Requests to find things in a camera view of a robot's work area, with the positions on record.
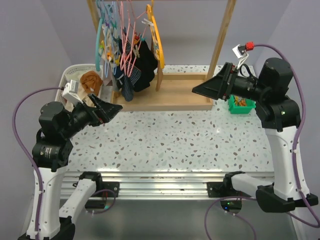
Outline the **pink wire hanger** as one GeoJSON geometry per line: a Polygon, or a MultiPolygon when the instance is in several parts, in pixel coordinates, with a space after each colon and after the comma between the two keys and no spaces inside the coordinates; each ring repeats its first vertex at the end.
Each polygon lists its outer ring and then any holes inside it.
{"type": "Polygon", "coordinates": [[[120,18],[120,33],[122,42],[122,54],[120,58],[120,69],[124,75],[132,75],[137,56],[133,56],[133,47],[136,33],[136,20],[133,4],[131,0],[117,1],[120,18]]]}

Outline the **light blue clothespin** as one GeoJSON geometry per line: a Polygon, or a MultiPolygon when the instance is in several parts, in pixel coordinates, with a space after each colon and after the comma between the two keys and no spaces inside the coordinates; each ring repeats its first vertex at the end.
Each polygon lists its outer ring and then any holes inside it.
{"type": "Polygon", "coordinates": [[[144,18],[141,22],[147,26],[150,26],[150,27],[154,26],[154,24],[146,18],[144,18]]]}

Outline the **black underwear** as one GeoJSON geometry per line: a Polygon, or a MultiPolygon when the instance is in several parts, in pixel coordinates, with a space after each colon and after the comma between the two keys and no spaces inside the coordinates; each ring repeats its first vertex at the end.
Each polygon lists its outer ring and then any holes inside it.
{"type": "Polygon", "coordinates": [[[154,71],[158,67],[158,61],[145,40],[141,42],[139,56],[135,62],[135,66],[141,71],[141,75],[134,84],[133,90],[135,92],[141,92],[150,87],[150,82],[155,77],[154,71]]]}

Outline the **brown underwear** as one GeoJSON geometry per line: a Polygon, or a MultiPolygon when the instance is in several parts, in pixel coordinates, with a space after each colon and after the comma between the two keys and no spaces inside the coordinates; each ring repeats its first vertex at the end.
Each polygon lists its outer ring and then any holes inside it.
{"type": "Polygon", "coordinates": [[[159,46],[158,45],[153,47],[153,52],[154,52],[155,59],[157,61],[159,61],[160,60],[160,50],[159,50],[159,46]]]}

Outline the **yellow plastic hanger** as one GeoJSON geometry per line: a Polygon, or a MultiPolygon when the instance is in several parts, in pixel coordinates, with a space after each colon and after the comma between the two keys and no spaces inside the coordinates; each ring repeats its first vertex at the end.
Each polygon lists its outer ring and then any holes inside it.
{"type": "Polygon", "coordinates": [[[164,57],[164,51],[162,46],[162,41],[160,37],[160,33],[157,26],[157,21],[154,14],[154,4],[155,1],[152,0],[151,4],[146,5],[146,14],[147,14],[147,20],[151,21],[153,23],[153,27],[150,27],[151,32],[151,39],[153,43],[153,54],[154,54],[154,47],[158,45],[159,51],[160,51],[160,60],[158,61],[159,66],[161,69],[165,67],[165,57],[164,57]]]}

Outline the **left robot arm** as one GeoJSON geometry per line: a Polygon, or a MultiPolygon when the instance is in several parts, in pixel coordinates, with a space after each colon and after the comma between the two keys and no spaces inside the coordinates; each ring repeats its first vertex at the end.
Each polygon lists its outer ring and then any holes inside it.
{"type": "Polygon", "coordinates": [[[90,197],[107,192],[99,172],[85,171],[75,184],[75,190],[60,205],[61,189],[73,149],[71,139],[87,126],[109,123],[123,107],[109,103],[94,94],[89,95],[94,106],[76,103],[72,111],[59,101],[45,104],[40,110],[40,129],[32,149],[34,168],[34,198],[31,219],[21,240],[71,240],[75,236],[76,221],[90,197]]]}

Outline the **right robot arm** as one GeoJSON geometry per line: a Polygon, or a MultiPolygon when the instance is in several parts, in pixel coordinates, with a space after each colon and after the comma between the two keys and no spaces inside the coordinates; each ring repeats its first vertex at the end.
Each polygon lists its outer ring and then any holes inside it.
{"type": "Polygon", "coordinates": [[[255,112],[271,149],[274,180],[259,180],[235,171],[224,176],[222,189],[227,196],[242,192],[254,197],[266,213],[287,213],[319,203],[304,177],[297,137],[302,126],[300,109],[287,96],[292,78],[290,64],[272,57],[265,61],[258,77],[239,76],[239,70],[227,62],[217,75],[192,89],[193,93],[213,100],[226,101],[237,96],[255,102],[255,112]]]}

